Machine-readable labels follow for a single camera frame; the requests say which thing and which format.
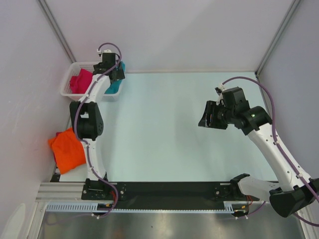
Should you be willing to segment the teal t shirt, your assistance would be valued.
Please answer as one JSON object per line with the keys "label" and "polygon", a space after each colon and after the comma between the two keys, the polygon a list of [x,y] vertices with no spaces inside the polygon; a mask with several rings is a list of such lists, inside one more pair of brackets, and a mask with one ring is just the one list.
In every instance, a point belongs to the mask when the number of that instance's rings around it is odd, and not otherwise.
{"label": "teal t shirt", "polygon": [[[120,62],[120,64],[115,68],[115,69],[123,69],[125,71],[125,64],[123,61]],[[105,94],[107,95],[111,95],[111,94],[115,94],[118,92],[119,87],[122,83],[123,80],[118,80],[118,81],[110,81],[111,85],[110,87],[105,91]]]}

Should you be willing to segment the white plastic basket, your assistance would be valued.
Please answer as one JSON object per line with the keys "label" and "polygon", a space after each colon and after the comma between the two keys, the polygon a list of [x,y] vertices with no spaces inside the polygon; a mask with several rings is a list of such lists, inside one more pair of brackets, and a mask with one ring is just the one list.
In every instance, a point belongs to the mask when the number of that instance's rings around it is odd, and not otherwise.
{"label": "white plastic basket", "polygon": [[[89,72],[93,72],[94,71],[94,67],[93,65],[97,64],[98,62],[97,61],[89,61],[89,62],[75,62],[75,63],[72,63],[68,70],[66,71],[64,77],[63,77],[63,80],[61,82],[61,85],[60,85],[60,94],[62,96],[65,96],[65,97],[69,97],[71,100],[74,100],[74,101],[77,101],[79,100],[83,94],[73,94],[71,89],[70,89],[70,80],[71,80],[71,77],[73,76],[78,76],[79,73],[80,73],[80,70],[81,69],[85,69]],[[119,99],[119,95],[121,93],[121,90],[123,88],[123,85],[124,85],[124,82],[125,82],[125,79],[123,79],[121,81],[121,83],[119,84],[119,88],[118,88],[118,91],[114,94],[104,94],[103,97],[102,97],[102,101],[103,102],[115,102]]]}

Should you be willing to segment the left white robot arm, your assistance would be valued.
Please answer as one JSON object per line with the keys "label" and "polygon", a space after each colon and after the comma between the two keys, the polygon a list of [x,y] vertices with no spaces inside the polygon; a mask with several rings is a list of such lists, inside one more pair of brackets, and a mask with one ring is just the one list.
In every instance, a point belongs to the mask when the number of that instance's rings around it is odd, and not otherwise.
{"label": "left white robot arm", "polygon": [[83,146],[87,179],[91,181],[107,181],[107,171],[103,165],[100,139],[104,131],[104,122],[99,109],[106,90],[111,86],[109,76],[121,67],[121,54],[111,50],[98,50],[101,57],[92,81],[76,102],[70,103],[72,129],[77,140]]}

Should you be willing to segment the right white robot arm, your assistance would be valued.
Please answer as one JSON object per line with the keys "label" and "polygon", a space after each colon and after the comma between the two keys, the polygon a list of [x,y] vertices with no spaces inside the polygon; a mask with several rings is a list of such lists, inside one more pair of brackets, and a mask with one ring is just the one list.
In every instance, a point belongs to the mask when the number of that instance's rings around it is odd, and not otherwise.
{"label": "right white robot arm", "polygon": [[274,127],[264,108],[251,108],[240,87],[217,87],[217,101],[207,101],[199,127],[227,129],[232,124],[248,136],[274,171],[277,182],[256,179],[243,173],[231,179],[230,195],[241,200],[246,195],[269,202],[281,217],[288,217],[310,205],[319,195],[319,180],[300,167]]}

